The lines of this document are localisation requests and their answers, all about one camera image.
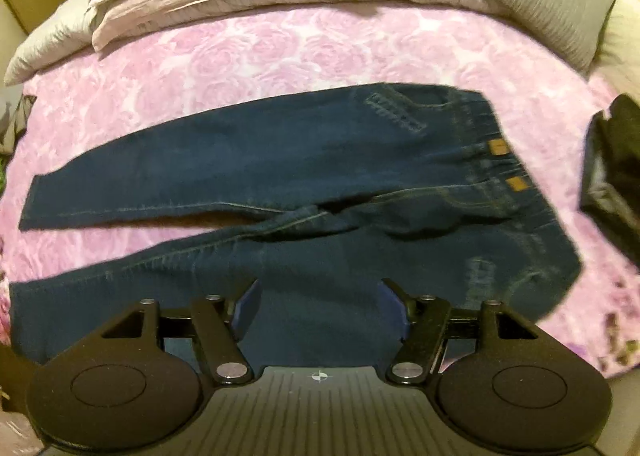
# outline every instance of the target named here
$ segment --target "bed sheet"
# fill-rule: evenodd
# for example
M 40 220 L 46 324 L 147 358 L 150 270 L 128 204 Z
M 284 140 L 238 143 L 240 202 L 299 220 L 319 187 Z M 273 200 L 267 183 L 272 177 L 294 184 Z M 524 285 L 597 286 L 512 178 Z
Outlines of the bed sheet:
M 577 245 L 584 269 L 540 325 L 606 376 L 640 362 L 640 275 L 578 210 L 583 140 L 615 92 L 586 81 L 518 29 L 482 14 L 402 2 L 278 7 L 171 28 L 84 52 L 27 83 L 27 134 L 0 200 L 0 340 L 8 282 L 118 258 L 220 219 L 19 232 L 33 175 L 163 121 L 256 98 L 370 82 L 480 90 Z

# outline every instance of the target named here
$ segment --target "silver bolt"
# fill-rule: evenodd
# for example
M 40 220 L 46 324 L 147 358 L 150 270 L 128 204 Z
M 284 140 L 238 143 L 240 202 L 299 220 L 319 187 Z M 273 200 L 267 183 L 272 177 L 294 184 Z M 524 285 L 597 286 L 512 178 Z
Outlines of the silver bolt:
M 225 362 L 216 368 L 216 373 L 222 378 L 228 378 L 230 380 L 242 378 L 248 371 L 249 368 L 239 362 Z
M 423 369 L 415 362 L 400 362 L 391 368 L 391 372 L 398 378 L 408 380 L 410 378 L 416 378 L 417 376 L 420 376 L 423 372 Z

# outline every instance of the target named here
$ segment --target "denim pants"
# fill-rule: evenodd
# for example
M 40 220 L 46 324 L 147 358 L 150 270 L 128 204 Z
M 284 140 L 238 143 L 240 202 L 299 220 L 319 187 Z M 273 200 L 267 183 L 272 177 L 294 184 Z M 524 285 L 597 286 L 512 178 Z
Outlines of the denim pants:
M 22 229 L 231 211 L 258 219 L 11 285 L 12 341 L 44 362 L 141 298 L 263 295 L 254 370 L 384 366 L 383 277 L 457 307 L 550 312 L 580 269 L 477 92 L 372 84 L 210 110 L 91 150 L 31 186 Z

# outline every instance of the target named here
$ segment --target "rose pattern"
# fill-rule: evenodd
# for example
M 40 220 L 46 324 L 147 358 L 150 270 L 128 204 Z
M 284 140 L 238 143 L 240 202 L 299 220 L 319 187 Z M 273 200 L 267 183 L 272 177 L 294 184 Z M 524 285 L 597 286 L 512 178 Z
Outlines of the rose pattern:
M 38 101 L 0 199 L 4 239 L 0 341 L 8 282 L 49 277 L 228 224 L 157 220 L 82 230 L 18 231 L 35 174 L 97 145 L 180 116 L 246 100 L 368 82 L 482 91 L 506 137 L 556 209 L 581 276 L 540 325 L 612 376 L 640 363 L 640 275 L 576 210 L 584 134 L 615 92 L 588 82 L 515 26 L 402 2 L 271 7 L 82 52 L 26 85 Z

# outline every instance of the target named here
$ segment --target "bed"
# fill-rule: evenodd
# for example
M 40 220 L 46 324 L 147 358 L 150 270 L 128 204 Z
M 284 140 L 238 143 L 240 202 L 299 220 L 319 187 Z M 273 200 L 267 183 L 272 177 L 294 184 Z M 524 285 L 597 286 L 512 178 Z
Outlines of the bed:
M 34 175 L 117 137 L 210 108 L 353 84 L 418 82 L 479 90 L 491 101 L 583 263 L 562 304 L 540 325 L 604 375 L 625 372 L 640 362 L 640 275 L 577 208 L 591 116 L 622 90 L 640 92 L 637 66 L 620 65 L 631 61 L 633 49 L 620 43 L 620 21 L 640 14 L 637 6 L 616 1 L 609 17 L 615 34 L 604 39 L 598 67 L 587 76 L 508 20 L 407 0 L 263 7 L 57 62 L 24 86 L 37 105 L 0 200 L 0 340 L 9 342 L 10 282 L 232 224 L 216 217 L 20 232 Z

